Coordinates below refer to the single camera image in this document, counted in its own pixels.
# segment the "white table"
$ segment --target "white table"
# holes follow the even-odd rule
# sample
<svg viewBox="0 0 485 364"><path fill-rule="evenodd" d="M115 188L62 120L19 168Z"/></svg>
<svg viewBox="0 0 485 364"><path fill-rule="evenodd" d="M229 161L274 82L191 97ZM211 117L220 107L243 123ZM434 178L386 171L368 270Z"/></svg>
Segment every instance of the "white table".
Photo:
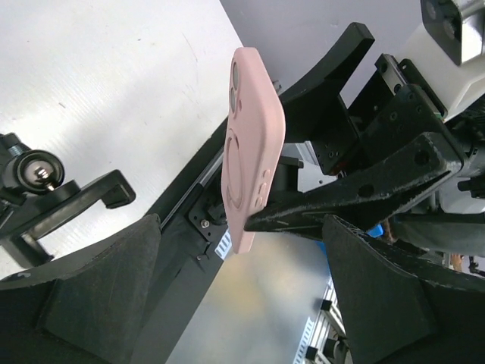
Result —
<svg viewBox="0 0 485 364"><path fill-rule="evenodd" d="M218 0L2 2L0 133L80 186L120 169L134 203L101 203L42 239L57 257L136 221L227 116L240 46ZM18 271L0 252L0 278Z"/></svg>

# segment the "smartphone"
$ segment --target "smartphone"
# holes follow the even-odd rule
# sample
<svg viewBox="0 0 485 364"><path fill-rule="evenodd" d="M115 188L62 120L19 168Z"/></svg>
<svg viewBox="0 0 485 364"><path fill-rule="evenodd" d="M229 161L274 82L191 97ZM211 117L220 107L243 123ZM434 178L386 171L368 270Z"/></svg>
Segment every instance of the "smartphone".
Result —
<svg viewBox="0 0 485 364"><path fill-rule="evenodd" d="M235 253L251 249L255 233L244 231L244 225L268 202L285 132L283 106L258 50L237 49L230 73L221 183Z"/></svg>

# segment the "gray floor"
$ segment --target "gray floor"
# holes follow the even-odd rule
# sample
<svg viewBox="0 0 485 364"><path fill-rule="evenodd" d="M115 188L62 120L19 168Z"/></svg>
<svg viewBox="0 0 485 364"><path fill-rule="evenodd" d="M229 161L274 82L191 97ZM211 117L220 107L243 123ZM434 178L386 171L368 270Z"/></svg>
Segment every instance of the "gray floor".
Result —
<svg viewBox="0 0 485 364"><path fill-rule="evenodd" d="M168 363L291 363L330 273L315 242L259 234L229 256Z"/></svg>

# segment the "screw hole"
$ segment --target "screw hole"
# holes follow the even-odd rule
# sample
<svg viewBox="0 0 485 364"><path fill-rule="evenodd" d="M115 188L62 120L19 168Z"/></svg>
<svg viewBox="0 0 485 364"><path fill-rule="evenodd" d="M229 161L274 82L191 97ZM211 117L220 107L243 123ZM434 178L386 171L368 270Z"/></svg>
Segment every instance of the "screw hole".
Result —
<svg viewBox="0 0 485 364"><path fill-rule="evenodd" d="M358 189L358 195L360 197L371 197L374 194L374 186L371 184L365 184Z"/></svg>
<svg viewBox="0 0 485 364"><path fill-rule="evenodd" d="M415 163L417 165L423 166L427 165L430 162L430 155L425 150L420 150L415 155Z"/></svg>

